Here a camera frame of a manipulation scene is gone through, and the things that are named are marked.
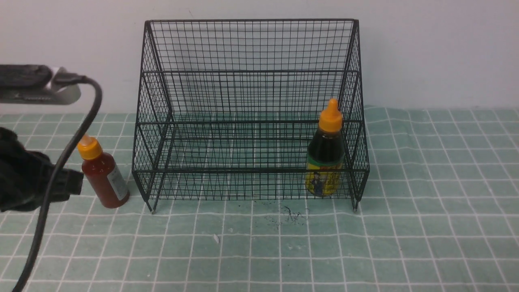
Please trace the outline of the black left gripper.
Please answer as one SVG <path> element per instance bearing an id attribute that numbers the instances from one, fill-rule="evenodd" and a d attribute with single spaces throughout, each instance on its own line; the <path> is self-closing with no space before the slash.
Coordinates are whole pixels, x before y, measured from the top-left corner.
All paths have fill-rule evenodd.
<path id="1" fill-rule="evenodd" d="M 34 211 L 41 207 L 55 166 L 44 153 L 28 151 L 16 133 L 0 129 L 0 210 Z M 50 202 L 79 195 L 84 174 L 62 169 L 50 192 Z"/>

